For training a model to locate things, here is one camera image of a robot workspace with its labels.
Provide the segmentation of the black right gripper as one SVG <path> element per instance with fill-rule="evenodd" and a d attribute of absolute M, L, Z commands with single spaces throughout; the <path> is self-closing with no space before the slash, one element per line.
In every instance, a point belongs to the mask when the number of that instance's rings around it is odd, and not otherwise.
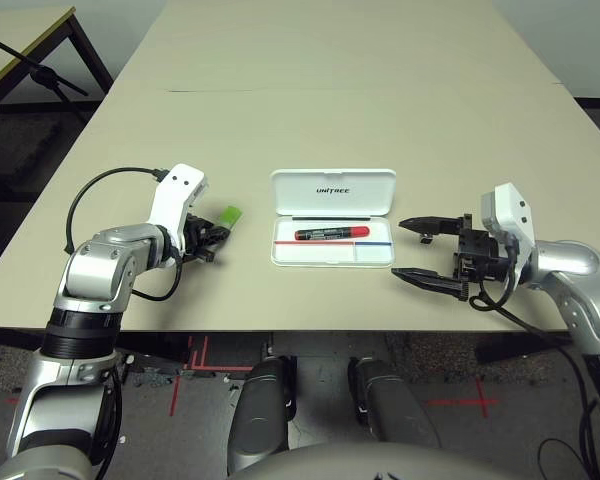
<path fill-rule="evenodd" d="M 411 285 L 467 301 L 468 282 L 487 280 L 504 283 L 509 276 L 511 260 L 508 254 L 500 252 L 497 240 L 487 231 L 471 229 L 471 214 L 453 218 L 412 217 L 400 221 L 399 226 L 420 235 L 458 235 L 453 278 L 420 268 L 391 269 L 393 275 Z"/>

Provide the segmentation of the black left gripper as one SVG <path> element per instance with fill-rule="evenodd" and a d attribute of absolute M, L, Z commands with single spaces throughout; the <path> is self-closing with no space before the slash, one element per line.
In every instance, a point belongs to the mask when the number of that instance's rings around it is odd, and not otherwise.
<path fill-rule="evenodd" d="M 216 251 L 225 243 L 230 229 L 222 224 L 212 224 L 188 213 L 183 226 L 183 262 L 201 260 L 213 262 Z"/>

